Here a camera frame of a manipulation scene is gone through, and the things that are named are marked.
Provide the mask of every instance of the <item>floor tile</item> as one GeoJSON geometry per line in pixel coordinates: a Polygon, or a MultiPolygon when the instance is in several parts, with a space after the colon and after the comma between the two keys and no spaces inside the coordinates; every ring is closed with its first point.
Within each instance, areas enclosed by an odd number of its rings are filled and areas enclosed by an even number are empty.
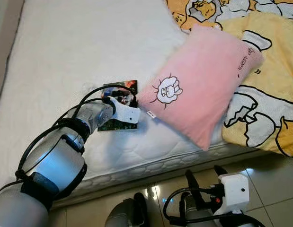
{"type": "MultiPolygon", "coordinates": [[[[236,173],[241,172],[244,175],[248,176],[247,172],[244,169],[244,166],[242,163],[234,163],[230,165],[223,166],[226,171],[229,173],[236,173]]],[[[159,204],[161,207],[161,211],[163,211],[163,206],[165,200],[169,197],[169,195],[174,192],[177,189],[188,187],[187,180],[184,177],[185,172],[183,172],[183,177],[177,177],[170,180],[162,181],[156,183],[156,190],[158,192],[158,199],[159,204]]],[[[194,173],[194,176],[196,177],[199,186],[201,188],[208,188],[210,185],[218,183],[218,176],[215,173],[214,169],[204,170],[198,173],[194,173]]],[[[260,198],[257,195],[257,192],[255,188],[253,187],[253,184],[251,181],[249,181],[249,192],[250,192],[250,204],[247,207],[247,210],[262,207],[263,204],[261,203],[260,198]]],[[[210,201],[209,195],[203,194],[203,198],[205,201],[210,201]]],[[[173,216],[179,216],[179,201],[180,201],[180,195],[176,196],[173,201],[169,204],[168,207],[168,214],[173,216]]],[[[165,226],[169,226],[168,221],[164,218],[164,224],[165,226]]]]}
{"type": "Polygon", "coordinates": [[[48,227],[66,227],[66,209],[52,210],[49,213],[48,227]]]}
{"type": "Polygon", "coordinates": [[[268,217],[268,215],[265,212],[265,209],[263,207],[255,209],[255,210],[248,211],[245,214],[257,219],[265,227],[273,227],[273,225],[271,224],[271,221],[269,220],[269,217],[268,217]]]}
{"type": "Polygon", "coordinates": [[[271,154],[244,165],[264,205],[293,198],[293,159],[271,154]]]}
{"type": "Polygon", "coordinates": [[[133,198],[136,192],[141,192],[145,196],[147,195],[147,206],[151,226],[163,226],[154,185],[149,185],[67,207],[67,227],[104,226],[113,208],[123,200],[133,198]]]}
{"type": "Polygon", "coordinates": [[[293,199],[266,207],[274,227],[293,227],[293,199]]]}

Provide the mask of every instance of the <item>pink pillow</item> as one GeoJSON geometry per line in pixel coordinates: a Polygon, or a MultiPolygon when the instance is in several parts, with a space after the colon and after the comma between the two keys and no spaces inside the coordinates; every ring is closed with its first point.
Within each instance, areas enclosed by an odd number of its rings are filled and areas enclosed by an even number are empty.
{"type": "Polygon", "coordinates": [[[208,150],[216,123],[262,54],[238,38],[194,25],[186,43],[138,94],[139,105],[208,150]]]}

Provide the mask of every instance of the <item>black cable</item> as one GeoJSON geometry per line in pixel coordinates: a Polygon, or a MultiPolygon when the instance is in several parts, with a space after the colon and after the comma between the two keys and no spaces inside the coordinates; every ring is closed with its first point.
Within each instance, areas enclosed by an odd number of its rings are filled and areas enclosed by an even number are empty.
{"type": "Polygon", "coordinates": [[[23,183],[23,181],[22,181],[22,180],[19,180],[19,181],[14,181],[14,182],[8,183],[8,184],[4,185],[2,188],[0,188],[0,192],[1,192],[3,189],[5,189],[5,188],[7,188],[7,187],[10,187],[10,186],[12,186],[12,185],[18,184],[18,183],[23,183]]]}
{"type": "Polygon", "coordinates": [[[37,136],[33,142],[30,143],[30,145],[27,147],[27,149],[24,151],[21,159],[20,159],[20,162],[19,162],[19,165],[18,165],[18,170],[21,170],[22,169],[22,166],[25,162],[25,160],[27,159],[27,156],[29,154],[29,152],[32,150],[32,148],[42,139],[44,138],[45,136],[47,136],[50,132],[56,130],[56,129],[59,129],[59,128],[62,128],[64,126],[66,126],[67,123],[61,123],[59,125],[55,125],[47,130],[45,130],[44,132],[42,132],[39,136],[37,136]]]}
{"type": "MultiPolygon", "coordinates": [[[[102,98],[93,98],[93,99],[90,99],[90,100],[87,100],[86,99],[91,96],[92,94],[100,91],[100,90],[103,90],[105,88],[110,88],[110,87],[120,87],[120,88],[123,88],[123,89],[126,89],[128,91],[131,92],[131,94],[133,95],[133,103],[134,105],[137,105],[137,100],[136,100],[136,95],[135,93],[128,87],[125,87],[125,86],[121,86],[121,85],[106,85],[106,86],[102,86],[102,87],[99,87],[99,88],[96,88],[94,90],[92,90],[91,92],[89,92],[87,95],[85,95],[81,101],[79,102],[78,105],[72,107],[71,109],[74,109],[76,108],[74,114],[72,115],[72,118],[75,118],[80,110],[80,108],[82,107],[82,105],[86,104],[86,103],[89,103],[89,102],[93,102],[93,101],[100,101],[100,100],[103,100],[102,98]]],[[[27,149],[24,151],[20,161],[19,161],[19,165],[18,165],[18,170],[16,171],[16,175],[19,175],[20,173],[21,174],[25,174],[22,170],[22,167],[30,153],[30,151],[33,149],[33,147],[42,139],[44,138],[45,136],[47,136],[50,132],[53,132],[54,130],[56,129],[60,129],[60,128],[63,128],[63,127],[66,127],[67,125],[69,125],[68,123],[66,122],[63,122],[63,123],[60,123],[57,125],[58,121],[61,120],[65,115],[67,115],[67,113],[71,110],[69,109],[67,112],[65,112],[61,117],[58,118],[58,120],[56,120],[56,122],[53,124],[53,126],[47,130],[45,130],[44,132],[42,132],[38,137],[36,137],[31,143],[30,145],[27,147],[27,149]]],[[[23,180],[19,180],[18,177],[16,177],[16,181],[14,182],[11,182],[11,183],[8,183],[6,184],[5,186],[3,186],[1,189],[0,189],[0,192],[9,187],[9,186],[12,186],[14,184],[18,184],[18,183],[22,183],[23,180]]]]}
{"type": "Polygon", "coordinates": [[[130,88],[125,87],[125,86],[122,86],[122,85],[105,85],[105,86],[102,86],[102,87],[98,87],[98,88],[92,90],[91,92],[89,92],[87,95],[85,95],[85,96],[81,99],[80,103],[78,104],[78,106],[77,106],[77,108],[76,108],[74,114],[72,115],[72,118],[75,118],[75,117],[77,116],[77,114],[78,114],[78,112],[79,112],[81,106],[84,104],[84,101],[85,101],[88,97],[90,97],[92,94],[94,94],[94,93],[96,93],[96,92],[98,92],[98,91],[100,91],[100,90],[103,90],[103,89],[105,89],[105,88],[110,88],[110,87],[120,87],[120,88],[124,88],[124,89],[130,91],[131,94],[133,95],[133,102],[136,104],[136,102],[137,102],[137,100],[136,100],[136,94],[135,94],[130,88]]]}
{"type": "MultiPolygon", "coordinates": [[[[93,101],[102,101],[102,100],[103,100],[102,98],[92,98],[92,99],[89,99],[89,100],[85,101],[83,104],[90,103],[90,102],[93,102],[93,101]]],[[[74,109],[74,108],[77,108],[78,106],[79,106],[79,104],[73,106],[71,109],[69,109],[69,110],[66,111],[64,114],[62,114],[62,115],[61,115],[61,116],[55,121],[55,123],[53,124],[53,126],[55,126],[55,125],[58,123],[58,121],[60,121],[63,117],[65,117],[65,116],[67,115],[67,113],[68,113],[70,110],[72,110],[72,109],[74,109]]]]}
{"type": "Polygon", "coordinates": [[[191,224],[191,223],[198,223],[198,222],[205,222],[205,221],[210,221],[210,220],[215,220],[215,219],[221,219],[221,218],[229,218],[229,217],[245,217],[246,219],[250,220],[251,224],[254,225],[258,225],[260,227],[265,227],[260,221],[258,221],[257,219],[250,217],[248,215],[245,214],[221,214],[221,215],[213,215],[213,216],[209,216],[209,217],[204,217],[204,218],[196,218],[196,219],[190,219],[190,220],[186,220],[184,218],[180,218],[180,217],[174,217],[174,216],[169,216],[167,215],[167,207],[171,201],[171,199],[183,192],[191,192],[191,191],[199,191],[199,192],[205,192],[205,193],[210,193],[210,189],[202,189],[202,188],[181,188],[179,190],[174,191],[166,200],[164,206],[163,206],[163,215],[164,217],[170,221],[170,224],[174,224],[174,223],[181,223],[181,224],[191,224]]]}

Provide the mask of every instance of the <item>mattress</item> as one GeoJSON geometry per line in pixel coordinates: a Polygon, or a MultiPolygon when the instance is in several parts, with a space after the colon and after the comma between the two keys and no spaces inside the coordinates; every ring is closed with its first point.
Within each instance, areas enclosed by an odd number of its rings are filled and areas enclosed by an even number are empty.
{"type": "MultiPolygon", "coordinates": [[[[141,90],[185,41],[162,0],[26,0],[0,100],[0,187],[27,145],[93,87],[129,79],[141,90]]],[[[203,152],[142,112],[137,131],[95,132],[73,195],[229,156],[221,122],[203,152]]]]}

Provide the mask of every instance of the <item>sheep cartoon print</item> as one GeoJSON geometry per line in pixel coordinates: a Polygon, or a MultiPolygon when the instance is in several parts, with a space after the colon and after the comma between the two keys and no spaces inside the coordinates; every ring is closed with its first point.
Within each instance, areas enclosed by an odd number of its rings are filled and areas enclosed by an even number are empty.
{"type": "Polygon", "coordinates": [[[171,74],[168,78],[159,81],[160,84],[158,87],[152,86],[156,89],[155,93],[157,93],[157,98],[154,101],[151,101],[151,103],[158,100],[159,102],[165,104],[165,109],[167,104],[177,100],[178,95],[182,94],[183,90],[179,87],[179,80],[177,77],[172,77],[171,74]]]}

